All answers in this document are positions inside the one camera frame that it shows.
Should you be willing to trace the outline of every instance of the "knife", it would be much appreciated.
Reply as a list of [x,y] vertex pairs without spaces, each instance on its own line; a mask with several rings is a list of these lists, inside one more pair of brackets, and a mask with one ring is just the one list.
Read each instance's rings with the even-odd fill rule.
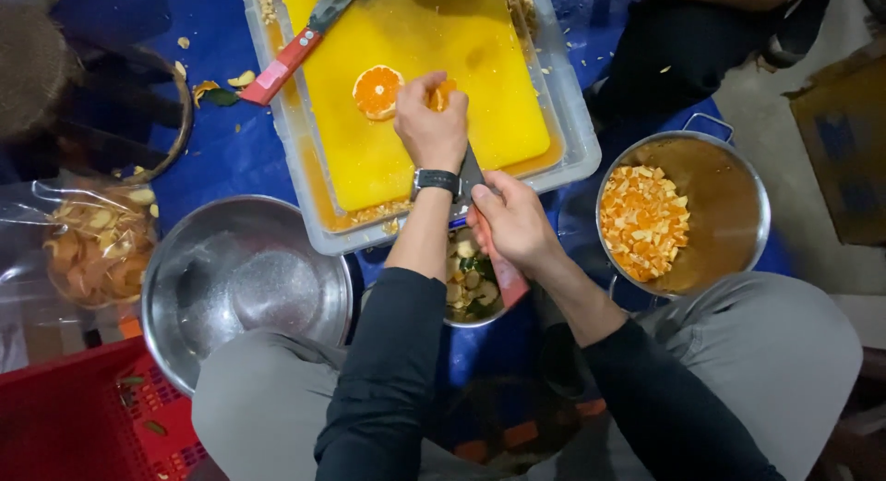
[[[461,188],[463,189],[463,196],[459,205],[470,207],[474,203],[474,200],[471,197],[471,188],[473,188],[474,185],[485,184],[483,171],[480,170],[480,166],[477,164],[477,157],[474,156],[471,142],[468,142],[468,151],[464,154],[464,161],[461,163],[459,177],[461,177]],[[483,242],[486,244],[486,252],[489,255],[489,260],[493,264],[495,280],[498,282],[499,291],[502,293],[504,307],[510,308],[511,306],[514,306],[521,297],[529,292],[529,283],[526,282],[526,277],[523,273],[516,269],[514,263],[504,259],[504,257],[499,254],[498,249],[495,249],[492,240],[492,229],[489,227],[489,222],[486,220],[486,217],[483,216],[483,213],[477,209],[476,205],[474,205],[473,211],[477,213],[478,222],[478,230],[474,233],[479,234],[484,238]]]
[[295,69],[301,66],[311,51],[323,41],[323,35],[326,34],[329,26],[338,21],[338,17],[352,1],[318,1],[304,30],[301,30],[301,33],[282,49],[282,52],[265,68],[264,72],[240,93],[240,98],[260,106],[267,106],[274,95],[280,91],[282,84],[293,75]]

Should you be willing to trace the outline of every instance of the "red plastic basket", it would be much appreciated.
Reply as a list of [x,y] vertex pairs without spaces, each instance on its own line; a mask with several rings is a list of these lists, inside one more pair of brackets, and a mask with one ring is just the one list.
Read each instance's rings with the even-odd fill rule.
[[[118,380],[132,376],[142,382],[125,386],[124,404]],[[205,456],[191,401],[141,337],[0,374],[4,479],[180,481]]]

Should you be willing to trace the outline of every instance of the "wristwatch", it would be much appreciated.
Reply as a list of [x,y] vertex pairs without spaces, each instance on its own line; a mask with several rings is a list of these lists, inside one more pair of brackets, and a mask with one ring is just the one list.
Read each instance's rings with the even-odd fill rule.
[[412,179],[412,194],[409,195],[409,201],[415,201],[418,191],[426,186],[436,186],[437,188],[445,188],[452,192],[452,202],[461,197],[461,179],[458,175],[442,169],[421,169],[415,170],[415,176]]

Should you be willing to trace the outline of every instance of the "chopped orange pieces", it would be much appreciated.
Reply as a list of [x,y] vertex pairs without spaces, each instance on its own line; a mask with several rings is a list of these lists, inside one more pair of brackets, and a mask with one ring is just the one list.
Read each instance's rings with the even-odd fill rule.
[[455,90],[455,79],[447,79],[440,83],[428,99],[428,108],[433,111],[443,112],[449,107],[449,93]]
[[403,75],[391,67],[371,67],[353,84],[353,99],[372,121],[391,119],[397,107],[397,91],[403,86]]
[[642,283],[670,271],[678,248],[686,247],[686,196],[661,168],[620,166],[606,182],[600,222],[606,247],[618,264]]

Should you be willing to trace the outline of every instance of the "black sleeve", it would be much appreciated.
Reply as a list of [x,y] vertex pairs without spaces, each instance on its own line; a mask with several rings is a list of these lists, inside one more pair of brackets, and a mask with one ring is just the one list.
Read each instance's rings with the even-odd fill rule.
[[582,353],[658,481],[784,481],[723,402],[632,320]]
[[378,276],[317,438],[318,481],[418,476],[445,309],[440,281],[402,268]]

